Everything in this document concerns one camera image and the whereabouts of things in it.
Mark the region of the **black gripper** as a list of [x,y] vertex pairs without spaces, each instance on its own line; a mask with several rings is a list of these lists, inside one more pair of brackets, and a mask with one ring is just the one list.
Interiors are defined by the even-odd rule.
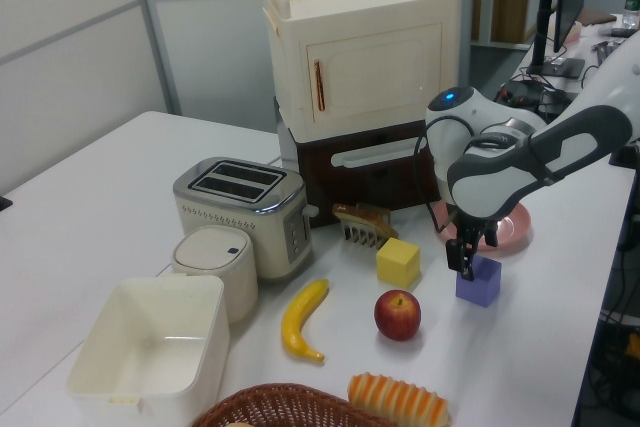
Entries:
[[458,272],[463,280],[473,281],[476,246],[481,238],[485,239],[485,244],[489,247],[496,248],[499,245],[499,222],[494,219],[476,218],[458,211],[455,225],[457,238],[449,239],[445,244],[448,268]]

